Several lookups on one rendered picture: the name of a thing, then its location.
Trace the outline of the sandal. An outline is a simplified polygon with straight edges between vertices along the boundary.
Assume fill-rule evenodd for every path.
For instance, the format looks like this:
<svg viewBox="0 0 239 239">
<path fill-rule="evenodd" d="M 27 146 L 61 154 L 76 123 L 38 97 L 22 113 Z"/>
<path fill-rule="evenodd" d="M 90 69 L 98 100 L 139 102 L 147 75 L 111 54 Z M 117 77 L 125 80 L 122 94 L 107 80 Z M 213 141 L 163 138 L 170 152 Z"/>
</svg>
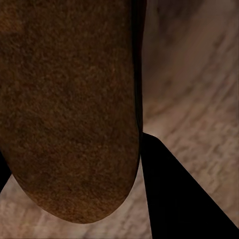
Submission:
<svg viewBox="0 0 239 239">
<path fill-rule="evenodd" d="M 77 224 L 128 197 L 143 134 L 147 0 L 0 0 L 0 151 L 26 195 Z"/>
</svg>

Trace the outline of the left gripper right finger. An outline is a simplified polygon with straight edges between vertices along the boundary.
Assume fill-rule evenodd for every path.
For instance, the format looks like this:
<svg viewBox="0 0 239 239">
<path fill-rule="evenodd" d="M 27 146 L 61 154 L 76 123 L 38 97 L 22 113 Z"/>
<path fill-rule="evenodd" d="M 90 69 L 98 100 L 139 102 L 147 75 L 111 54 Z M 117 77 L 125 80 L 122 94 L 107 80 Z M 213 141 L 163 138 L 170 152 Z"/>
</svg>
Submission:
<svg viewBox="0 0 239 239">
<path fill-rule="evenodd" d="M 239 239 L 239 229 L 160 139 L 142 134 L 152 239 Z"/>
</svg>

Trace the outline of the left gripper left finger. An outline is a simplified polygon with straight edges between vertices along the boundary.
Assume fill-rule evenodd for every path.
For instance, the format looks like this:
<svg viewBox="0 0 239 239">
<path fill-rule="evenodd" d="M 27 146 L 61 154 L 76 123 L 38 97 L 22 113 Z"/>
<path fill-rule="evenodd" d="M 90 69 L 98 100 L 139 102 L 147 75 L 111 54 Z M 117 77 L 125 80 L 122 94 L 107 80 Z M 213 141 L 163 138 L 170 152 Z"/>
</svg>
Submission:
<svg viewBox="0 0 239 239">
<path fill-rule="evenodd" d="M 0 192 L 4 188 L 11 175 L 13 175 L 13 173 L 11 173 L 0 151 Z"/>
</svg>

